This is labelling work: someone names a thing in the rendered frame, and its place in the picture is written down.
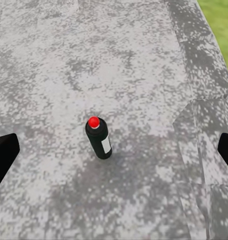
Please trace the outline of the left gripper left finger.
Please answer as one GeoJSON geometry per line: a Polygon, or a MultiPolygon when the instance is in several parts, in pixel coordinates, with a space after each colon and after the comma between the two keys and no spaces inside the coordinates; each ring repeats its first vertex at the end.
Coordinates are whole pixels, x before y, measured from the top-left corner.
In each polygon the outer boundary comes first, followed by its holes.
{"type": "Polygon", "coordinates": [[[19,152],[20,146],[15,133],[0,136],[0,184],[19,152]]]}

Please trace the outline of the insectifuge atomizer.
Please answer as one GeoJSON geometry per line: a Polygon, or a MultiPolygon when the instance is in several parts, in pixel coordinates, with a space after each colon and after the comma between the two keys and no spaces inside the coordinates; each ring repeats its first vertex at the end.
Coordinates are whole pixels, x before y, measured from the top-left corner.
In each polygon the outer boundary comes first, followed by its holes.
{"type": "Polygon", "coordinates": [[[96,153],[101,160],[106,160],[112,155],[112,143],[106,121],[99,118],[99,111],[94,111],[92,116],[85,125],[86,134],[96,153]]]}

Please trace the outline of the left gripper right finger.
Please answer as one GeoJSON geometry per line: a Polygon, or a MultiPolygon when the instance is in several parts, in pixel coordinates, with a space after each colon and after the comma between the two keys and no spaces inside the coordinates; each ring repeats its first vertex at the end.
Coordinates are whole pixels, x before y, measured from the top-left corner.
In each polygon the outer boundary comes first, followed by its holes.
{"type": "Polygon", "coordinates": [[[228,165],[228,133],[222,133],[218,144],[218,152],[228,165]]]}

